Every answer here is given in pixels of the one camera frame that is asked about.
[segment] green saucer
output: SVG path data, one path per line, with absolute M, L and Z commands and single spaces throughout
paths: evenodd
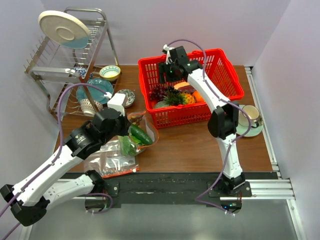
M 252 128 L 250 129 L 250 131 L 244 135 L 244 137 L 255 137 L 258 134 L 260 134 L 262 132 L 262 129 L 264 128 L 263 125 L 258 126 L 257 128 Z M 247 131 L 248 127 L 247 126 L 242 126 L 240 124 L 238 124 L 238 126 L 236 127 L 236 134 L 238 135 L 242 135 Z

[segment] cup handle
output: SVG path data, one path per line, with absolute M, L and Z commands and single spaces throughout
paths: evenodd
M 259 127 L 259 122 L 258 122 L 258 121 L 256 121 L 256 122 L 255 122 L 255 126 L 251 125 L 251 127 L 252 127 L 253 129 L 258 128 L 258 127 Z

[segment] yellow bowl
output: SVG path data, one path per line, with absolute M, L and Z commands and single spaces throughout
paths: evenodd
M 108 80 L 110 82 L 117 80 L 120 73 L 121 73 L 120 67 L 113 66 L 113 65 L 105 66 L 101 68 L 99 72 L 101 78 Z

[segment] mug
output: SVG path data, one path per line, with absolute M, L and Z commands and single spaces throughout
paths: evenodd
M 259 110 L 255 106 L 245 105 L 242 109 L 250 117 L 251 128 L 256 129 L 257 127 L 264 124 L 262 116 L 260 115 Z M 239 111 L 239 124 L 244 127 L 249 126 L 248 119 L 242 111 Z

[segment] gray floor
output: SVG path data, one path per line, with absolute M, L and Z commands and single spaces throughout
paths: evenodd
M 235 217 L 205 205 L 133 205 L 85 213 L 71 200 L 36 223 L 30 240 L 296 240 L 285 200 L 244 200 Z

